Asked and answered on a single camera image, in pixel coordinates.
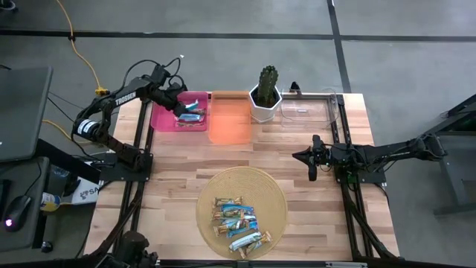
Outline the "dark grey side desk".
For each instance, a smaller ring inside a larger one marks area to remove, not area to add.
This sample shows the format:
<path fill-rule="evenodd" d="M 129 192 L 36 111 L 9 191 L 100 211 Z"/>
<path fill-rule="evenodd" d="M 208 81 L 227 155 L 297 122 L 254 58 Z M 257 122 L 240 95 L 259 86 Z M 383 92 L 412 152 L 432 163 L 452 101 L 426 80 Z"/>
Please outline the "dark grey side desk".
<path fill-rule="evenodd" d="M 40 214 L 40 203 L 48 182 L 49 167 L 50 161 L 45 157 L 0 163 L 0 252 L 41 244 L 40 229 L 45 225 L 45 218 Z M 32 199 L 26 222 L 19 231 L 7 232 L 4 228 L 7 206 L 21 195 Z"/>

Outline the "black computer mouse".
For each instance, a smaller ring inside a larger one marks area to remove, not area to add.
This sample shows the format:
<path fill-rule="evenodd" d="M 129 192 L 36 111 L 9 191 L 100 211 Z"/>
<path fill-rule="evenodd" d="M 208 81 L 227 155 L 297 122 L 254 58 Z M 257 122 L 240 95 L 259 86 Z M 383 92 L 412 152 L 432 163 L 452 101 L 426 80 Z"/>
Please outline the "black computer mouse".
<path fill-rule="evenodd" d="M 29 196 L 21 195 L 10 202 L 4 215 L 4 228 L 7 232 L 17 232 L 23 227 L 31 200 Z"/>

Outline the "pink plastic bin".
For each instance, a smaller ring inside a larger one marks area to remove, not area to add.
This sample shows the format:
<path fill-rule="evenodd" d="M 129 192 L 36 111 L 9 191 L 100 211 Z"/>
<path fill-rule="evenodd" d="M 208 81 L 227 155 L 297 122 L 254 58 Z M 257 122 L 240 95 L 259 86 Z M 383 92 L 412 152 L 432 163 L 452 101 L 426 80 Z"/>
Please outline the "pink plastic bin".
<path fill-rule="evenodd" d="M 177 117 L 171 111 L 167 111 L 164 107 L 154 103 L 152 108 L 151 126 L 154 130 L 159 132 L 198 132 L 205 131 L 208 126 L 208 93 L 207 92 L 182 92 L 178 96 L 178 100 L 188 100 L 189 103 L 195 100 L 199 101 L 197 109 L 206 109 L 207 113 L 204 115 L 204 127 L 200 128 L 183 128 L 176 127 Z"/>

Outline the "blue wrapper granola bar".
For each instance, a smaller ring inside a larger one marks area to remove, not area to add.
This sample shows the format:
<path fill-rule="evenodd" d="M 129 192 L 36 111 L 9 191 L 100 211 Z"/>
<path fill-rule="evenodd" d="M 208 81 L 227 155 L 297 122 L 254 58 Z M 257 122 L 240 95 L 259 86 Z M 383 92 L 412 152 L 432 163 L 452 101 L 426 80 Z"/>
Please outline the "blue wrapper granola bar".
<path fill-rule="evenodd" d="M 235 205 L 235 204 L 224 204 L 221 206 L 220 211 L 241 211 L 243 210 L 245 214 L 254 214 L 254 208 L 247 205 Z"/>
<path fill-rule="evenodd" d="M 226 234 L 226 237 L 227 238 L 232 238 L 234 235 L 238 235 L 238 234 L 250 231 L 250 230 L 258 230 L 258 228 L 259 228 L 259 226 L 258 226 L 257 221 L 248 222 L 243 227 L 240 227 L 240 228 L 234 229 L 234 230 L 230 230 Z"/>
<path fill-rule="evenodd" d="M 248 226 L 251 222 L 255 222 L 257 219 L 254 215 L 245 215 L 242 219 L 228 218 L 221 222 L 222 226 L 228 229 L 241 229 Z"/>

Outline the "clear plastic bin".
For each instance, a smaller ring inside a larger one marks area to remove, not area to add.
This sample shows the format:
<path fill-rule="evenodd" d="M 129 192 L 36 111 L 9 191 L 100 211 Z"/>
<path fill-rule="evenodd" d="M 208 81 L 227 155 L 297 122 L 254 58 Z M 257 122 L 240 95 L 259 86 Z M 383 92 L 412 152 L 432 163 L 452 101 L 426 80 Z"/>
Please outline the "clear plastic bin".
<path fill-rule="evenodd" d="M 282 103 L 278 112 L 280 123 L 285 128 L 325 129 L 339 117 L 338 96 L 333 91 L 297 95 L 281 92 Z"/>

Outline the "black diagonal desk beam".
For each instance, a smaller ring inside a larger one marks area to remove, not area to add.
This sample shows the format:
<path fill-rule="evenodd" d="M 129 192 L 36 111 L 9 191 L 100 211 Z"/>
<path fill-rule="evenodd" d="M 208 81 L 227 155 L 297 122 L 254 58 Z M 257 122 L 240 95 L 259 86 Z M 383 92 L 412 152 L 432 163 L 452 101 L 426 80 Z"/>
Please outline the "black diagonal desk beam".
<path fill-rule="evenodd" d="M 93 183 L 100 181 L 100 171 L 72 155 L 58 149 L 52 144 L 39 139 L 36 143 L 35 156 L 46 157 L 51 164 Z"/>

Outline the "dark grey desk monitor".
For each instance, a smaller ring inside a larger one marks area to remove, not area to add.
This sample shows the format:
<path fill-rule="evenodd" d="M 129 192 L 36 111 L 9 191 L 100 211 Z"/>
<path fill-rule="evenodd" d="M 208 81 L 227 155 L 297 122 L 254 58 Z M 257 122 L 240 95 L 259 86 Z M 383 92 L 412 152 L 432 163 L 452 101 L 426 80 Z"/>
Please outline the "dark grey desk monitor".
<path fill-rule="evenodd" d="M 34 155 L 52 74 L 49 66 L 0 70 L 0 162 Z"/>

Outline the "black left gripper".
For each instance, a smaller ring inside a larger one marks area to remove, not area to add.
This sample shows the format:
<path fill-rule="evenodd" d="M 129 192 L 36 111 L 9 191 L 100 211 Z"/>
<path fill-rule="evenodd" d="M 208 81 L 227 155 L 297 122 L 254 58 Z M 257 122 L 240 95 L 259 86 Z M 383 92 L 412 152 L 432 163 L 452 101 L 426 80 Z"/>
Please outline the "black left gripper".
<path fill-rule="evenodd" d="M 181 102 L 184 106 L 179 106 L 180 101 L 178 100 L 178 96 L 182 92 L 186 92 L 187 87 L 185 85 L 179 84 L 172 84 L 165 90 L 158 91 L 158 105 L 163 106 L 165 108 L 174 108 L 173 114 L 175 116 L 181 116 L 186 112 L 186 107 L 189 104 L 188 100 L 183 99 Z"/>

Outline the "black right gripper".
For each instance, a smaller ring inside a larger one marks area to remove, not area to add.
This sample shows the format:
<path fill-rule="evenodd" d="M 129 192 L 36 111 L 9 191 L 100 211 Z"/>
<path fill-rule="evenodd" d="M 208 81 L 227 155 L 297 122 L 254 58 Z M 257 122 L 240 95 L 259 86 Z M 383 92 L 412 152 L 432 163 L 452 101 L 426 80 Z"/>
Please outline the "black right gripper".
<path fill-rule="evenodd" d="M 329 172 L 332 169 L 330 150 L 319 135 L 312 136 L 312 146 L 305 150 L 293 153 L 293 158 L 309 167 L 309 179 L 316 180 L 318 169 Z"/>

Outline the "round woven placemat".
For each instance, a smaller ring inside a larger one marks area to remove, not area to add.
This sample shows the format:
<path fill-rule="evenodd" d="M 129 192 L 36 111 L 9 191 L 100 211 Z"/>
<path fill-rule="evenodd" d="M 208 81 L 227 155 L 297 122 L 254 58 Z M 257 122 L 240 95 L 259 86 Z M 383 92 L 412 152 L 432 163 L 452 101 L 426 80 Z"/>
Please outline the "round woven placemat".
<path fill-rule="evenodd" d="M 226 234 L 216 236 L 213 227 L 222 220 L 212 220 L 214 212 L 221 206 L 213 207 L 214 199 L 242 197 L 242 204 L 252 206 L 258 223 L 258 230 L 250 230 L 227 238 Z M 272 242 L 253 251 L 244 260 L 260 258 L 270 252 L 282 238 L 286 230 L 288 206 L 285 195 L 277 182 L 266 172 L 254 167 L 232 167 L 215 175 L 202 189 L 196 204 L 196 222 L 206 244 L 218 255 L 239 260 L 238 250 L 228 247 L 235 240 L 255 232 L 262 235 L 268 231 Z"/>

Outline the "dark grey metal stand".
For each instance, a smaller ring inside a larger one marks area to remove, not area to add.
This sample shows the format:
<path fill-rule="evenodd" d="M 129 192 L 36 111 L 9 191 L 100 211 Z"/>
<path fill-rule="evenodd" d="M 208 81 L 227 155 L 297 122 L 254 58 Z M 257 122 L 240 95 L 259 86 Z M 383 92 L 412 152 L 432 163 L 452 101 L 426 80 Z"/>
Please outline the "dark grey metal stand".
<path fill-rule="evenodd" d="M 470 197 L 467 182 L 476 182 L 476 94 L 444 112 L 444 121 L 431 131 L 448 155 L 440 169 L 450 184 L 454 203 L 434 210 L 436 216 L 476 211 L 476 197 Z"/>

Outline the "green cactus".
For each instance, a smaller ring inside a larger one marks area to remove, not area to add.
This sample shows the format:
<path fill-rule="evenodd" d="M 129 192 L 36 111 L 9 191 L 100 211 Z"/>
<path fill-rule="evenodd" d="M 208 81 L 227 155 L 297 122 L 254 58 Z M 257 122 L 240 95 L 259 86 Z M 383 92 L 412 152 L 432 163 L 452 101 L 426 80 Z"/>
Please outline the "green cactus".
<path fill-rule="evenodd" d="M 266 66 L 260 73 L 258 86 L 270 86 L 274 88 L 278 79 L 278 72 L 274 66 Z"/>

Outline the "white printed bag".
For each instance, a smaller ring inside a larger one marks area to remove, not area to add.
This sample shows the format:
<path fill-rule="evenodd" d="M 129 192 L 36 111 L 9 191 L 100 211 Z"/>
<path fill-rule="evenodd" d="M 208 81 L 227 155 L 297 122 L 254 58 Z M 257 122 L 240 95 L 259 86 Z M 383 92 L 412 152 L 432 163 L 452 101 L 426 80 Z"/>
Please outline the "white printed bag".
<path fill-rule="evenodd" d="M 100 180 L 98 183 L 93 183 L 81 177 L 77 181 L 79 182 L 79 185 L 71 195 L 70 203 L 72 205 L 96 203 L 100 188 L 103 186 L 104 181 Z"/>

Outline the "silver metal bracket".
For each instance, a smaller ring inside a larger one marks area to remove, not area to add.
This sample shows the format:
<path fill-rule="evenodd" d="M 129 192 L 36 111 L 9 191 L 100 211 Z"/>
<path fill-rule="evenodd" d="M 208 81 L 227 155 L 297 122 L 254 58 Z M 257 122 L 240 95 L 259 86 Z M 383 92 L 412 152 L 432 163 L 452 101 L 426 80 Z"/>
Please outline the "silver metal bracket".
<path fill-rule="evenodd" d="M 347 262 L 347 261 L 328 261 L 326 268 L 368 268 L 366 263 Z"/>

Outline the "orange plastic bin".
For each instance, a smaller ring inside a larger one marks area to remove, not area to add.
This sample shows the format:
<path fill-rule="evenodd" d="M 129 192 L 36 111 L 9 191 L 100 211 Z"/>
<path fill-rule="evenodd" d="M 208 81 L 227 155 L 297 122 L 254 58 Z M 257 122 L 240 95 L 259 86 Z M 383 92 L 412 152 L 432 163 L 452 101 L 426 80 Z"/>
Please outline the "orange plastic bin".
<path fill-rule="evenodd" d="M 208 137 L 214 144 L 248 144 L 251 140 L 251 104 L 247 92 L 211 93 Z"/>

